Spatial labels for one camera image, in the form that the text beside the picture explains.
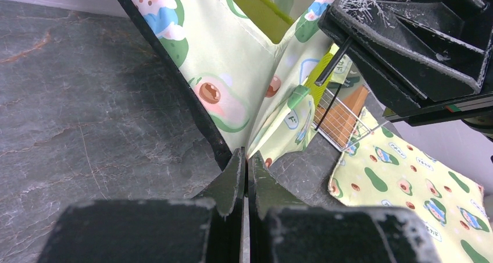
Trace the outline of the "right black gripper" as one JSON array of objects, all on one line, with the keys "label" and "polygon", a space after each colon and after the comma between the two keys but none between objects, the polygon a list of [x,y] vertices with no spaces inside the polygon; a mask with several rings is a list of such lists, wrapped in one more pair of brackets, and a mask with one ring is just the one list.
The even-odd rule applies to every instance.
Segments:
[{"label": "right black gripper", "polygon": [[462,121],[492,140],[492,0],[335,0],[319,21],[390,122]]}]

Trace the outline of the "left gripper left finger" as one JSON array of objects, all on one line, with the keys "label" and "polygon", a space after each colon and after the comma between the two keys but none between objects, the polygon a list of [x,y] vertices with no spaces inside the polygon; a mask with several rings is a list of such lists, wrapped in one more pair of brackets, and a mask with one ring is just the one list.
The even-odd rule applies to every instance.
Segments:
[{"label": "left gripper left finger", "polygon": [[39,262],[240,262],[245,151],[190,199],[90,200],[66,208]]}]

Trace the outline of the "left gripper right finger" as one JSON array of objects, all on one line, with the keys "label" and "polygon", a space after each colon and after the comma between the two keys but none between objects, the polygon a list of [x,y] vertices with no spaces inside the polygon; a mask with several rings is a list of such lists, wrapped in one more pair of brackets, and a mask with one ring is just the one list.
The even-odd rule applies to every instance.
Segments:
[{"label": "left gripper right finger", "polygon": [[401,207],[311,207],[248,160],[251,262],[439,262],[421,219]]}]

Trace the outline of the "green avocado pet tent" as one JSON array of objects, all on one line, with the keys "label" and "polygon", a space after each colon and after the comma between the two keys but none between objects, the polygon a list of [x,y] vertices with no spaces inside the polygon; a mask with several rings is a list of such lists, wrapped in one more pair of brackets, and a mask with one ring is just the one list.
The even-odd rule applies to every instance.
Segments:
[{"label": "green avocado pet tent", "polygon": [[335,0],[117,0],[164,61],[224,168],[267,164],[314,135],[315,80],[336,45],[319,29]]}]

